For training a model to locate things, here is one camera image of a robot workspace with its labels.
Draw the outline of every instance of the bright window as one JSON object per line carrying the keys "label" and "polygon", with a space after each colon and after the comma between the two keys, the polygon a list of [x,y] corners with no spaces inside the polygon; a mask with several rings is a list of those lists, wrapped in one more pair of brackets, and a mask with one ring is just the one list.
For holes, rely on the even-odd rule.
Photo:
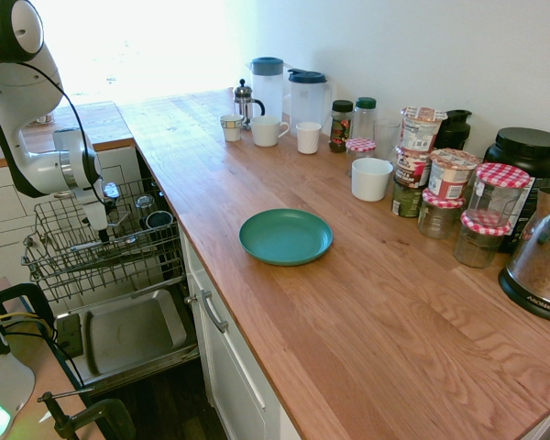
{"label": "bright window", "polygon": [[75,104],[235,85],[225,0],[31,0]]}

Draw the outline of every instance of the french press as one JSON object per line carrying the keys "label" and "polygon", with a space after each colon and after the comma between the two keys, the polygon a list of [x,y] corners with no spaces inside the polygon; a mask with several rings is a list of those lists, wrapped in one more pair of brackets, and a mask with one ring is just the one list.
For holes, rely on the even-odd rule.
{"label": "french press", "polygon": [[252,92],[252,89],[245,85],[245,80],[240,80],[240,86],[234,90],[235,111],[244,117],[242,125],[246,130],[250,130],[250,109],[248,108],[248,105],[253,103],[258,104],[260,107],[260,115],[265,115],[265,105],[263,105],[260,100],[253,99],[251,97]]}

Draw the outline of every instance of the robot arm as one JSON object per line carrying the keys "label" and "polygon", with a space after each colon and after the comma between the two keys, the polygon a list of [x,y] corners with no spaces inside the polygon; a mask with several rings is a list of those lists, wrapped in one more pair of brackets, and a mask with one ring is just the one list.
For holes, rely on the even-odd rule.
{"label": "robot arm", "polygon": [[46,153],[29,152],[22,136],[22,128],[54,110],[61,97],[36,9],[27,0],[0,0],[0,147],[15,186],[29,197],[72,191],[92,228],[103,231],[101,168],[83,130],[54,133],[56,151]]}

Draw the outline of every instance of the wire rack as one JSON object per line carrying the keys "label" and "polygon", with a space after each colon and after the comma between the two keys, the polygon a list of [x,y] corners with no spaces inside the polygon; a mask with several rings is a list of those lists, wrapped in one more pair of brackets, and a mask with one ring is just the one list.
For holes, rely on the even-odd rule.
{"label": "wire rack", "polygon": [[[146,224],[165,205],[156,183],[144,179],[108,189],[107,242],[92,230],[74,198],[35,206],[35,226],[25,240],[22,264],[49,301],[121,284],[136,292],[183,277],[176,223]],[[143,196],[152,201],[148,206],[137,203]]]}

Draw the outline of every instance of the green plate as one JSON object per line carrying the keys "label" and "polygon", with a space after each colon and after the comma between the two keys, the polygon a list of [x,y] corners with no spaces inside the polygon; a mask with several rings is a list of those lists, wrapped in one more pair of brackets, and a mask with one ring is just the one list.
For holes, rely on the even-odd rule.
{"label": "green plate", "polygon": [[254,258],[276,266],[298,266],[326,252],[334,234],[320,217],[297,209],[271,209],[250,217],[238,234]]}

